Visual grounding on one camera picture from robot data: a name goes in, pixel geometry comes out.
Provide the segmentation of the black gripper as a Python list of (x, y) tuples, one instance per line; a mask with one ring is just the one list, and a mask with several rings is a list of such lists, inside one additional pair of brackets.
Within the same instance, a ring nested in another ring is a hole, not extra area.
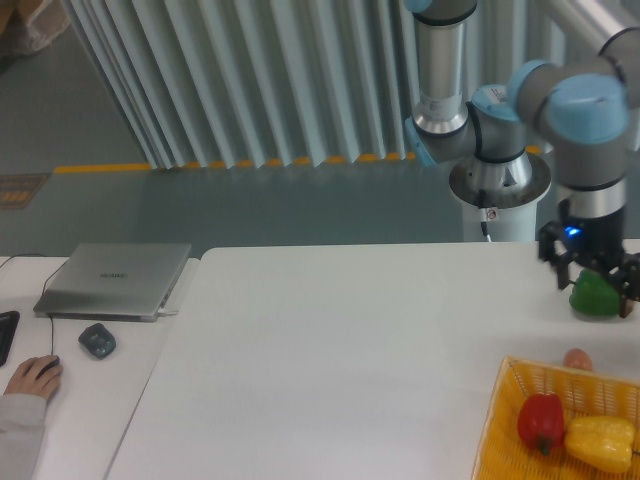
[(623, 248), (625, 207), (597, 218), (573, 215), (570, 201), (559, 203), (560, 223), (546, 223), (538, 232), (538, 258), (555, 272), (557, 288), (571, 283), (570, 265), (596, 262), (618, 296), (618, 316), (627, 318), (639, 302), (639, 254)]

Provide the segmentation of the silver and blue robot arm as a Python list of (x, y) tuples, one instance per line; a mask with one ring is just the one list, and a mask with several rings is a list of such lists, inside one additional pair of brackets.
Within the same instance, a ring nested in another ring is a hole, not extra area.
[(453, 161), (451, 192), (473, 209), (487, 241), (510, 210), (558, 191), (558, 217), (530, 234), (559, 289), (578, 265), (613, 290), (617, 314), (639, 300), (639, 257), (623, 246), (626, 136), (639, 106), (639, 23), (598, 1), (545, 1), (545, 13), (588, 61), (533, 60), (506, 85), (462, 97), (463, 49), (473, 1), (409, 1), (417, 29), (420, 98), (405, 122), (416, 157)]

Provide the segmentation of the person's right hand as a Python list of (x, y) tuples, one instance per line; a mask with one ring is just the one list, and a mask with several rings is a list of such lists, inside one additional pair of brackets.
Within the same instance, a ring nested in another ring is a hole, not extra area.
[(63, 367), (61, 363), (49, 370), (40, 379), (39, 371), (57, 355), (32, 357), (22, 362), (13, 373), (4, 390), (5, 395), (32, 395), (49, 401), (61, 385)]

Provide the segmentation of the grey sleeved forearm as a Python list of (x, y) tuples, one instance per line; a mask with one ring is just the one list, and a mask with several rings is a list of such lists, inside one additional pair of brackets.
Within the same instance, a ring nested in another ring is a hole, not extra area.
[(45, 431), (47, 401), (31, 394), (1, 396), (1, 478), (31, 479)]

